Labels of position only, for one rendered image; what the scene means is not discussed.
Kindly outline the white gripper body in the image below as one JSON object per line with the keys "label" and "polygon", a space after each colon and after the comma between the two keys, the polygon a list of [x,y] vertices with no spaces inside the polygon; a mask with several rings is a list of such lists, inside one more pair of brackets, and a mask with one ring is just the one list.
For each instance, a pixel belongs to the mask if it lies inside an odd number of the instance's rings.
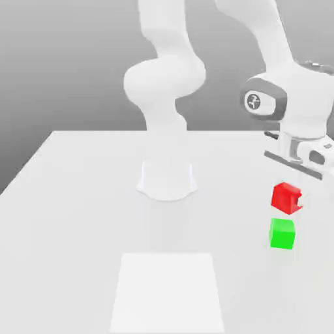
{"label": "white gripper body", "polygon": [[284,158],[282,158],[281,156],[278,156],[270,151],[264,151],[264,156],[267,158],[270,158],[271,160],[275,160],[285,166],[291,167],[295,170],[298,170],[304,174],[307,174],[315,179],[318,180],[323,180],[323,175],[320,172],[317,172],[316,170],[313,170],[312,168],[306,167],[302,164],[298,164],[296,162],[289,162],[287,160],[285,160]]}

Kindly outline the small red cube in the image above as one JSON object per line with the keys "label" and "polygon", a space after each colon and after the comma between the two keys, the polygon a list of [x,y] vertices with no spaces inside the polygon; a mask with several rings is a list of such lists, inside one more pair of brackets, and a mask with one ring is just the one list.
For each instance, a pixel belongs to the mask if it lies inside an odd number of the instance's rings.
{"label": "small red cube", "polygon": [[273,187],[271,205],[279,211],[291,215],[303,207],[298,204],[298,200],[301,196],[300,188],[282,182]]}

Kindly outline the small green cube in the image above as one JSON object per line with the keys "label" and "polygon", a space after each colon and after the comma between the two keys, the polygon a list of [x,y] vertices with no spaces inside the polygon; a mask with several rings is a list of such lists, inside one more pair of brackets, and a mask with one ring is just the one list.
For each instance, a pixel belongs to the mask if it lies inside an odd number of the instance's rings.
{"label": "small green cube", "polygon": [[292,250],[296,236],[293,220],[272,218],[269,229],[269,244],[273,248]]}

